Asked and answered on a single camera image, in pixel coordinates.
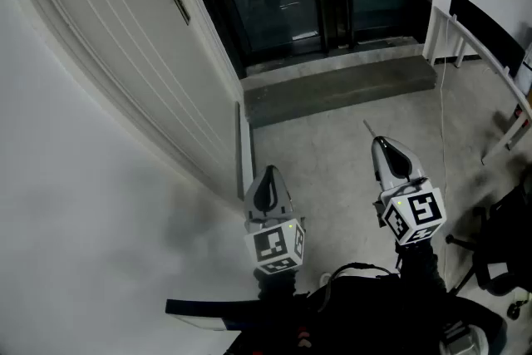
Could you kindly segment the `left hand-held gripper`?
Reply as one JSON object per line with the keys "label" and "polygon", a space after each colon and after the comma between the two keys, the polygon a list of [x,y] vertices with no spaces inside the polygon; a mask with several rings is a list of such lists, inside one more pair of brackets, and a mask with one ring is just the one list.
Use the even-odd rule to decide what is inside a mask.
{"label": "left hand-held gripper", "polygon": [[[272,214],[265,214],[271,204]],[[291,195],[277,167],[263,168],[244,197],[246,213],[244,236],[249,255],[257,269],[273,275],[303,264],[305,230],[293,212]]]}

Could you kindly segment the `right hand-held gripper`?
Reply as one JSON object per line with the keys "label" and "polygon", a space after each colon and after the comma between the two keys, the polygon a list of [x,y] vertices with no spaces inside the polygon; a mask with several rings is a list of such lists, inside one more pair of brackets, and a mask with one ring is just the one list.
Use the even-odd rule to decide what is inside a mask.
{"label": "right hand-held gripper", "polygon": [[383,191],[376,202],[379,225],[387,227],[399,245],[430,239],[446,222],[446,209],[440,189],[423,177],[419,157],[399,141],[376,136],[372,162]]}

